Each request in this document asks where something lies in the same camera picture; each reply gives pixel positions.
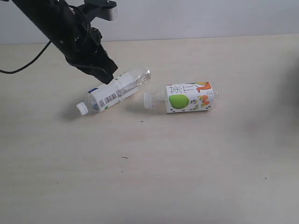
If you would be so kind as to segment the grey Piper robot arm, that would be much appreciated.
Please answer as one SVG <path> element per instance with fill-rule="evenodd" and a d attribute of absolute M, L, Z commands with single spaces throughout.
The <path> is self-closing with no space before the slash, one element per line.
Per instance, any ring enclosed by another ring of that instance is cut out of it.
<path fill-rule="evenodd" d="M 101 45 L 102 34 L 91 26 L 91 21 L 114 20 L 115 1 L 86 0 L 77 7 L 65 0 L 15 0 L 13 3 L 60 50 L 69 65 L 104 84 L 113 80 L 118 67 Z"/>

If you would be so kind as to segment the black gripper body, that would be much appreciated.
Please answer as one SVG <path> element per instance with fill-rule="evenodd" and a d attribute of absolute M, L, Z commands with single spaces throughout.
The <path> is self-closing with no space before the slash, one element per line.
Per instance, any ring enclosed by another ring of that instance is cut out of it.
<path fill-rule="evenodd" d="M 15 0 L 14 4 L 65 56 L 69 65 L 109 58 L 100 31 L 91 26 L 78 7 L 65 0 Z"/>

